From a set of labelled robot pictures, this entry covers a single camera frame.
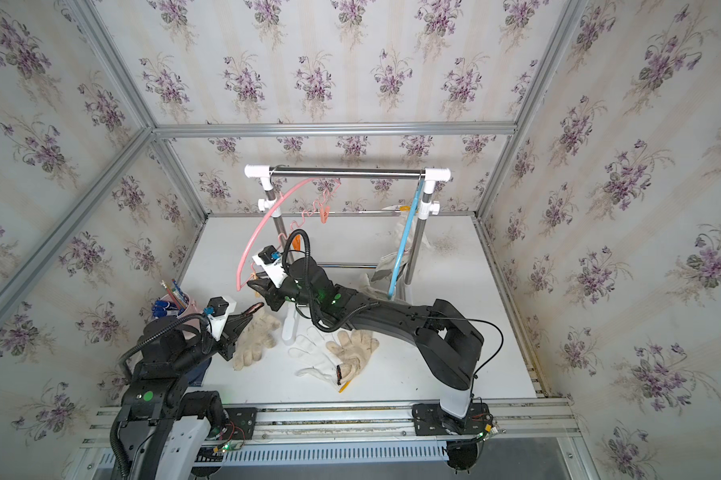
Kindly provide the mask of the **white glove with grey strap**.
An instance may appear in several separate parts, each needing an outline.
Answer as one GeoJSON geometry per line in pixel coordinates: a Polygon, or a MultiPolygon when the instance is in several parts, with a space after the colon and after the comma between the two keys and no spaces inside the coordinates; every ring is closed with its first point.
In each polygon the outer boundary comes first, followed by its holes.
{"type": "Polygon", "coordinates": [[[358,291],[375,299],[394,300],[395,294],[389,295],[390,280],[390,275],[374,280],[373,275],[361,274],[360,281],[358,281],[358,291]]]}

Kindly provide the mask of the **pink wavy hanger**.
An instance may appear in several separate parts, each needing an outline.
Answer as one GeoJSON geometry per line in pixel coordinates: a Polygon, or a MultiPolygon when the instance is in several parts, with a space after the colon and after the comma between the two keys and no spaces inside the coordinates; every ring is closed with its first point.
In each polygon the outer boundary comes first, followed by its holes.
{"type": "MultiPolygon", "coordinates": [[[[304,180],[298,180],[292,187],[286,188],[286,190],[278,190],[276,188],[276,180],[274,176],[260,176],[256,177],[262,184],[262,190],[264,190],[264,198],[260,199],[260,213],[262,218],[256,223],[256,227],[252,230],[250,238],[244,243],[242,251],[240,251],[240,258],[236,263],[236,270],[234,270],[234,291],[240,292],[244,288],[244,280],[246,280],[246,270],[250,270],[252,266],[252,255],[254,255],[254,247],[262,244],[262,235],[269,233],[270,240],[276,239],[276,249],[282,248],[282,242],[286,241],[286,237],[290,234],[290,228],[286,225],[278,226],[278,221],[284,220],[284,205],[286,201],[292,200],[296,193],[300,193],[302,189],[308,186],[314,186],[318,188],[318,180],[326,180],[326,178],[308,177],[304,180]]],[[[320,205],[328,204],[334,199],[336,195],[337,187],[328,187],[328,190],[324,190],[322,193],[316,194],[316,198],[312,201],[312,204],[308,203],[308,206],[304,207],[302,212],[298,213],[298,216],[302,216],[302,220],[296,222],[296,226],[304,225],[304,221],[312,216],[320,216],[320,205]]]]}

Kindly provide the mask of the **blue wavy hanger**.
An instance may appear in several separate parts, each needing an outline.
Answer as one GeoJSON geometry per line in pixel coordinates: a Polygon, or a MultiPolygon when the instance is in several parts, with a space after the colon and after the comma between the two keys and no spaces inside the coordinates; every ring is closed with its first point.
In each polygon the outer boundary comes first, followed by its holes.
{"type": "Polygon", "coordinates": [[[397,284],[398,284],[398,279],[399,279],[400,273],[402,272],[402,268],[403,268],[403,256],[405,254],[406,244],[408,242],[408,237],[409,237],[414,219],[416,218],[418,205],[420,202],[420,198],[422,196],[423,186],[424,186],[424,181],[419,180],[417,187],[416,187],[416,192],[412,198],[412,202],[411,202],[410,208],[408,210],[408,214],[405,218],[405,223],[403,226],[400,242],[398,245],[398,250],[394,257],[393,268],[392,268],[392,272],[391,272],[391,280],[390,280],[390,284],[389,284],[387,294],[386,294],[386,297],[388,300],[392,300],[395,298],[395,292],[396,292],[396,288],[397,288],[397,284]]]}

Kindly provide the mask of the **beige knit glove red cuff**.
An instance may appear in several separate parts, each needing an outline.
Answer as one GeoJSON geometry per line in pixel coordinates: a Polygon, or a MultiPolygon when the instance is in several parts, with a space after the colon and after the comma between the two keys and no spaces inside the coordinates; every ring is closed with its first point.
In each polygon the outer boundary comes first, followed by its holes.
{"type": "Polygon", "coordinates": [[[236,352],[232,357],[234,370],[242,371],[254,365],[262,359],[264,350],[276,347],[278,328],[280,328],[278,318],[264,310],[256,312],[236,341],[236,352]]]}

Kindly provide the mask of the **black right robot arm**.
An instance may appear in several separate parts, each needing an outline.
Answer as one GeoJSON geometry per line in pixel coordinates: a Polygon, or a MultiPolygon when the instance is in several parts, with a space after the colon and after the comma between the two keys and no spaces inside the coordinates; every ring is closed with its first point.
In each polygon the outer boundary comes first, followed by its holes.
{"type": "Polygon", "coordinates": [[[362,374],[386,335],[414,346],[429,372],[447,391],[439,400],[442,414],[468,416],[481,360],[484,337],[480,320],[464,317],[451,303],[438,299],[430,306],[381,300],[332,282],[312,258],[308,234],[298,229],[286,241],[300,238],[298,259],[292,248],[268,245],[254,255],[260,268],[246,284],[272,311],[290,306],[312,326],[296,336],[288,350],[304,364],[298,377],[312,377],[342,391],[362,374]]]}

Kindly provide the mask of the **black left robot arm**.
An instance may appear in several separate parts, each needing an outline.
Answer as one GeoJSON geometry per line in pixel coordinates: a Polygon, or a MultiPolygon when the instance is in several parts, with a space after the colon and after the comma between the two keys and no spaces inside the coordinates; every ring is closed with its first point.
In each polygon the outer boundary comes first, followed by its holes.
{"type": "Polygon", "coordinates": [[[224,454],[252,440],[256,409],[228,408],[220,392],[190,388],[214,356],[232,359],[263,305],[240,314],[226,306],[216,297],[200,313],[158,318],[120,357],[126,392],[108,436],[112,478],[210,476],[224,454]]]}

